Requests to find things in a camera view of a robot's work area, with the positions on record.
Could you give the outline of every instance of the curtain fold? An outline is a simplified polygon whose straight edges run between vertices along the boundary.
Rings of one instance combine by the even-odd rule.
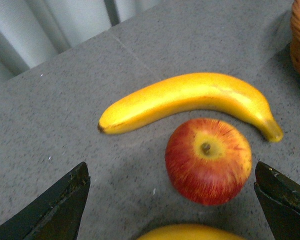
[[[0,0],[0,83],[161,0]]]

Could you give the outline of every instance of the gray countertop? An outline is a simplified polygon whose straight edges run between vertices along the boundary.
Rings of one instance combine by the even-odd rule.
[[[273,240],[254,192],[263,161],[300,184],[300,77],[289,55],[292,0],[167,0],[0,85],[0,224],[78,163],[91,186],[79,240],[133,240],[169,223],[195,222],[251,240]],[[243,79],[268,99],[284,131],[267,142],[253,126],[195,110],[141,129],[104,135],[103,111],[125,95],[191,72]],[[202,206],[171,186],[164,152],[172,132],[196,117],[237,127],[253,169],[240,194]]]

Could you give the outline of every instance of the yellow fruit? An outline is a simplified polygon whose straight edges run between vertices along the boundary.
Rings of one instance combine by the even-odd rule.
[[[258,89],[233,76],[213,72],[179,75],[135,91],[104,111],[98,129],[105,134],[123,134],[198,109],[221,111],[252,124],[270,142],[283,138],[267,99]]]
[[[230,232],[201,224],[173,224],[156,228],[137,240],[245,240]]]

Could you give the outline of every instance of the banana tip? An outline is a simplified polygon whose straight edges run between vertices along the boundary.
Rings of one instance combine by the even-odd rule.
[[[100,126],[100,123],[98,123],[98,130],[100,133],[104,134],[105,133],[105,130],[102,126]]]

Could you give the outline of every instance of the fake fruit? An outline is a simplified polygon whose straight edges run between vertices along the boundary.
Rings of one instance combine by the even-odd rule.
[[[203,205],[220,205],[243,188],[252,169],[247,139],[232,125],[212,118],[195,118],[172,133],[165,165],[174,188]]]
[[[137,240],[245,240],[230,232],[201,224],[172,224],[142,235]]]
[[[105,134],[123,134],[197,109],[230,114],[257,127],[270,142],[283,138],[269,103],[259,90],[233,76],[211,72],[175,76],[131,93],[104,111],[98,129]]]

